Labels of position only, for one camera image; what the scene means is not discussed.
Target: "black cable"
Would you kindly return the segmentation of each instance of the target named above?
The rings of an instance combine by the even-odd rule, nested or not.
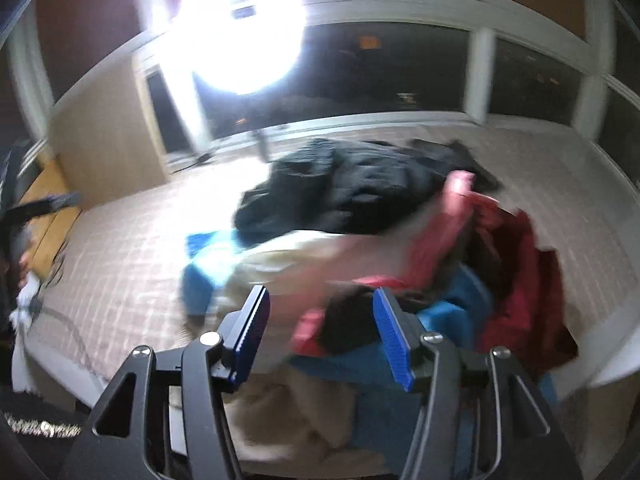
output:
[[[62,276],[64,274],[64,264],[65,264],[65,255],[64,254],[60,254],[59,258],[55,258],[53,260],[53,268],[52,271],[49,273],[49,279],[47,280],[47,283],[44,284],[45,288],[49,288],[51,286],[56,286],[58,283],[60,283],[60,280],[62,280]]]
[[[180,173],[181,171],[190,170],[195,166],[204,166],[205,164],[212,163],[213,157],[216,155],[217,150],[218,150],[218,146],[216,146],[213,150],[210,150],[206,153],[203,153],[202,155],[199,155],[193,164],[185,166],[184,168],[180,168],[179,170],[172,171],[171,174],[174,175],[176,173]]]
[[[84,344],[84,339],[82,339],[82,336],[80,335],[80,331],[78,330],[78,327],[76,326],[76,324],[71,320],[71,318],[69,318],[65,314],[62,314],[61,312],[58,312],[57,310],[53,310],[52,308],[49,308],[44,305],[40,306],[40,313],[47,314],[48,316],[51,316],[52,318],[57,319],[59,322],[65,324],[68,327],[74,339],[76,340],[76,344],[78,345],[78,349],[80,353],[84,355],[85,368],[87,369],[87,371],[91,375],[92,380],[98,387],[98,391],[102,393],[104,391],[104,384],[102,384],[102,382],[100,382],[100,379],[98,378],[98,373],[95,371],[94,364],[92,363],[91,358],[89,357],[89,352],[87,351],[86,345]]]

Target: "screw head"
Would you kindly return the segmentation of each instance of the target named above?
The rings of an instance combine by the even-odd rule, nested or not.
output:
[[[511,350],[509,350],[506,346],[497,346],[493,350],[491,350],[491,352],[498,359],[508,359],[509,357],[511,357]]]
[[[444,339],[444,336],[439,332],[425,332],[420,336],[420,340],[423,343],[431,343],[432,345],[437,345]]]
[[[218,332],[205,332],[200,336],[200,342],[207,346],[217,346],[222,342]]]
[[[132,353],[133,355],[149,355],[151,354],[151,348],[145,345],[136,346]]]

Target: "pile of clothes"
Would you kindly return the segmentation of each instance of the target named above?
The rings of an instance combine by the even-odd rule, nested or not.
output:
[[[483,194],[499,189],[459,142],[314,139],[245,193],[234,230],[189,238],[183,300],[206,330],[253,285],[271,296],[252,376],[226,405],[246,471],[401,472],[420,399],[392,379],[379,286],[460,348],[507,346],[541,384],[576,357],[556,252]],[[462,416],[459,441],[468,428]]]

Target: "blue cloth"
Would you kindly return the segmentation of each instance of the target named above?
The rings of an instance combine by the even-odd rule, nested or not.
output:
[[[492,312],[489,291],[468,267],[461,266],[443,301],[419,312],[418,318],[426,330],[437,330],[459,347],[471,349]],[[399,475],[414,436],[420,395],[406,394],[394,382],[382,344],[327,358],[294,356],[289,362],[311,376],[353,383],[358,395],[350,446],[381,453],[388,468]],[[462,410],[456,476],[463,476],[468,467],[473,423],[473,412]]]
[[[196,233],[186,238],[190,262],[182,274],[187,314],[204,316],[216,290],[224,287],[244,250],[236,230]]]

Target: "black clamp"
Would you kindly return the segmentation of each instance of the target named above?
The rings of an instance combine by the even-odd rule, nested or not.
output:
[[[509,349],[459,350],[442,334],[425,332],[388,288],[375,292],[373,312],[396,383],[423,395],[401,480],[452,478],[464,386],[476,393],[472,478],[582,478],[551,409]]]
[[[171,478],[168,387],[181,386],[191,477],[241,479],[222,393],[236,391],[248,377],[269,312],[269,294],[256,285],[217,332],[157,354],[136,347],[92,409],[60,478]]]

